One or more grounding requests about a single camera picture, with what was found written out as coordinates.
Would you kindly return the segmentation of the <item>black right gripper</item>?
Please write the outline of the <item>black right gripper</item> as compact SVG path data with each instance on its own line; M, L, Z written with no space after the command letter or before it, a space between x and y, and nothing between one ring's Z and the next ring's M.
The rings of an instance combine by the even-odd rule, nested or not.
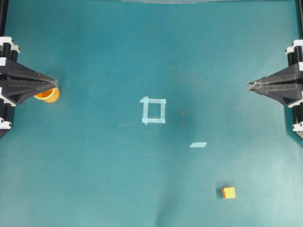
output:
M248 83L248 90L272 98L292 110L292 130L303 138L303 40L294 40L285 53L289 67Z

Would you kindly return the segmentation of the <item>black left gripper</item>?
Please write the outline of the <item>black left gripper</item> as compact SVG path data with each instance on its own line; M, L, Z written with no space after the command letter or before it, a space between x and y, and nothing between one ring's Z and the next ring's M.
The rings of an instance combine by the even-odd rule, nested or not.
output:
M0 137L12 128L16 105L57 87L57 81L17 63L20 48L8 36L0 38Z

